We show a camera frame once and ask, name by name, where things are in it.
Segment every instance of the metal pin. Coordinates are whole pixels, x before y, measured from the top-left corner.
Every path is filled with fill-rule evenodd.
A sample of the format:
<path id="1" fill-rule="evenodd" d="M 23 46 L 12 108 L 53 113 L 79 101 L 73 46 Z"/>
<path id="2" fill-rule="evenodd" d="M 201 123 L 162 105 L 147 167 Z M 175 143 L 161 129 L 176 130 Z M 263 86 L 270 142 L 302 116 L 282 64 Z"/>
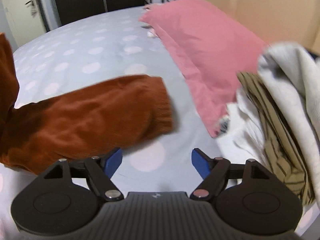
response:
<path id="1" fill-rule="evenodd" d="M 205 197 L 209 196 L 209 192 L 205 189 L 196 189 L 193 192 L 193 195 L 198 198 L 205 198 Z"/>
<path id="2" fill-rule="evenodd" d="M 109 199 L 115 199 L 121 196 L 121 192 L 119 190 L 112 189 L 112 190 L 106 191 L 105 195 Z"/>

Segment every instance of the white fabric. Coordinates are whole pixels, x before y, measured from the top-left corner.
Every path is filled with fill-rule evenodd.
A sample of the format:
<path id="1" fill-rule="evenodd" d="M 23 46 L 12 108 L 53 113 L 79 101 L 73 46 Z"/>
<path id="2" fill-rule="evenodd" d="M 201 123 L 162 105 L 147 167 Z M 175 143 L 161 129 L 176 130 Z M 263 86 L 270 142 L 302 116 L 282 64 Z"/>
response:
<path id="1" fill-rule="evenodd" d="M 258 64 L 263 83 L 297 139 L 319 204 L 320 64 L 303 47 L 288 42 L 266 49 Z"/>
<path id="2" fill-rule="evenodd" d="M 266 163 L 263 154 L 265 137 L 258 110 L 242 88 L 237 91 L 236 96 L 239 111 L 246 116 L 246 119 L 243 128 L 235 135 L 234 142 L 238 147 L 249 152 L 253 159 L 264 165 Z"/>
<path id="3" fill-rule="evenodd" d="M 223 157 L 231 163 L 244 164 L 247 159 L 255 159 L 264 164 L 264 136 L 257 128 L 261 126 L 258 112 L 242 90 L 237 93 L 237 101 L 238 104 L 227 105 L 228 133 L 216 139 L 218 146 Z"/>

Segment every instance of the orange sweater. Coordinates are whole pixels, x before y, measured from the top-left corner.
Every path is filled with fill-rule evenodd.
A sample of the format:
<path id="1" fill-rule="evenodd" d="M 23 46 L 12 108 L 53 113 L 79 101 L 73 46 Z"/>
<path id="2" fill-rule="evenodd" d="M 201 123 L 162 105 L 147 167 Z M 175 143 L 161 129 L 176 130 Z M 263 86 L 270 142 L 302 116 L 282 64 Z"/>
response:
<path id="1" fill-rule="evenodd" d="M 0 162 L 35 174 L 60 158 L 130 147 L 172 130 L 160 77 L 124 76 L 15 109 L 12 51 L 0 34 Z"/>

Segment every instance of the beige striped fabric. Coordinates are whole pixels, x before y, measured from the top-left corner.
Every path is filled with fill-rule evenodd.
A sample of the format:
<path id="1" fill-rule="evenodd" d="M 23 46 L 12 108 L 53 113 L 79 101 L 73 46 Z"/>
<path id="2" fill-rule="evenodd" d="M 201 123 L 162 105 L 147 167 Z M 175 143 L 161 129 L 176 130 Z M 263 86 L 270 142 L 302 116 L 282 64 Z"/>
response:
<path id="1" fill-rule="evenodd" d="M 242 72 L 237 76 L 259 111 L 267 168 L 300 198 L 303 206 L 311 204 L 315 199 L 311 179 L 288 123 L 258 75 Z"/>

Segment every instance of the pink pillow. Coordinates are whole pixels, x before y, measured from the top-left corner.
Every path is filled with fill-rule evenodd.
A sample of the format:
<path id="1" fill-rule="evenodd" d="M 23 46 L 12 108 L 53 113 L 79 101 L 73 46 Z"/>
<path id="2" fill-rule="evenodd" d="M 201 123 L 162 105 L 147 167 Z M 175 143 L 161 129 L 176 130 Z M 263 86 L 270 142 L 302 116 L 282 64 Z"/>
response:
<path id="1" fill-rule="evenodd" d="M 212 137 L 226 103 L 240 87 L 236 73 L 256 72 L 265 42 L 205 0 L 177 0 L 140 18 L 150 24 L 178 65 Z"/>

